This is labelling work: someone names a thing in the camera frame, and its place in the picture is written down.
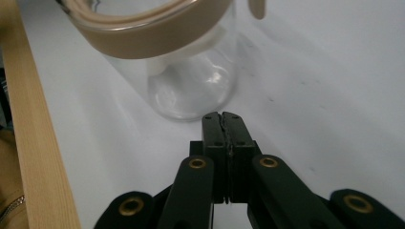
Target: screw hole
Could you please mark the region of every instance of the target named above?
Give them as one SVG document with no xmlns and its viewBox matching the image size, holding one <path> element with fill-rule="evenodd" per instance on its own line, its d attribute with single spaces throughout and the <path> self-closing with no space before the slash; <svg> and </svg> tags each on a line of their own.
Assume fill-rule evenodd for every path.
<svg viewBox="0 0 405 229">
<path fill-rule="evenodd" d="M 206 162 L 203 159 L 196 158 L 196 159 L 190 160 L 188 165 L 193 169 L 201 169 L 206 166 Z"/>
<path fill-rule="evenodd" d="M 271 157 L 264 157 L 260 160 L 260 164 L 267 168 L 274 168 L 278 166 L 277 160 Z"/>
<path fill-rule="evenodd" d="M 131 197 L 125 199 L 121 205 L 119 205 L 119 212 L 125 217 L 131 217 L 136 213 L 139 213 L 144 206 L 144 203 L 139 197 Z"/>
<path fill-rule="evenodd" d="M 313 229 L 328 229 L 329 228 L 329 226 L 325 222 L 323 222 L 319 219 L 312 220 L 309 223 L 309 226 L 310 226 L 310 228 L 313 228 Z"/>
<path fill-rule="evenodd" d="M 178 221 L 173 229 L 191 229 L 191 225 L 189 222 L 181 220 Z"/>
<path fill-rule="evenodd" d="M 373 211 L 373 206 L 360 196 L 347 195 L 343 197 L 343 200 L 348 207 L 358 213 L 369 214 Z"/>
</svg>

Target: glass jar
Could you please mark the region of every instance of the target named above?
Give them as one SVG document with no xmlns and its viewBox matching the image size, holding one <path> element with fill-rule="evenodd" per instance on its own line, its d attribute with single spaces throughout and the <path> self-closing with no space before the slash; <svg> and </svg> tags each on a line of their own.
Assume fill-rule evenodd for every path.
<svg viewBox="0 0 405 229">
<path fill-rule="evenodd" d="M 263 1 L 250 0 L 249 6 L 260 14 L 257 3 Z M 236 56 L 232 0 L 58 2 L 159 114 L 192 120 L 219 109 L 230 97 Z"/>
</svg>

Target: wooden board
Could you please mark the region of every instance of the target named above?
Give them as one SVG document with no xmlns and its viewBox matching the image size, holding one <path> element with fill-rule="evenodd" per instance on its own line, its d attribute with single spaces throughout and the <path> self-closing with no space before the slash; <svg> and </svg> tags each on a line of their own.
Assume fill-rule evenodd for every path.
<svg viewBox="0 0 405 229">
<path fill-rule="evenodd" d="M 15 0 L 0 1 L 0 44 L 30 228 L 80 228 L 72 191 Z"/>
</svg>

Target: metal chain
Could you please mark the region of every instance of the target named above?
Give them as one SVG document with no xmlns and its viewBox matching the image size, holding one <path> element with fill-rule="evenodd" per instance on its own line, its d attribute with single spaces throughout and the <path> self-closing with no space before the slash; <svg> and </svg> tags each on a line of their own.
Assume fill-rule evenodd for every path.
<svg viewBox="0 0 405 229">
<path fill-rule="evenodd" d="M 4 210 L 4 212 L 0 215 L 0 224 L 3 222 L 3 220 L 6 218 L 6 216 L 12 212 L 12 210 L 14 210 L 15 208 L 17 208 L 18 206 L 20 206 L 21 204 L 23 204 L 26 201 L 24 196 L 19 197 L 18 199 L 16 199 L 15 201 L 13 201 L 7 208 L 6 210 Z"/>
</svg>

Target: jar lid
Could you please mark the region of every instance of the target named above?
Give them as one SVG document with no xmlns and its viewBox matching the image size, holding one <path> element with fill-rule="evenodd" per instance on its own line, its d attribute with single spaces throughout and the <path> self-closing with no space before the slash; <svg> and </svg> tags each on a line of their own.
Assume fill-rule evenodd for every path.
<svg viewBox="0 0 405 229">
<path fill-rule="evenodd" d="M 62 5 L 95 49 L 117 58 L 142 59 L 197 40 L 220 21 L 232 0 L 171 0 L 135 15 L 99 13 L 91 2 L 63 0 Z"/>
</svg>

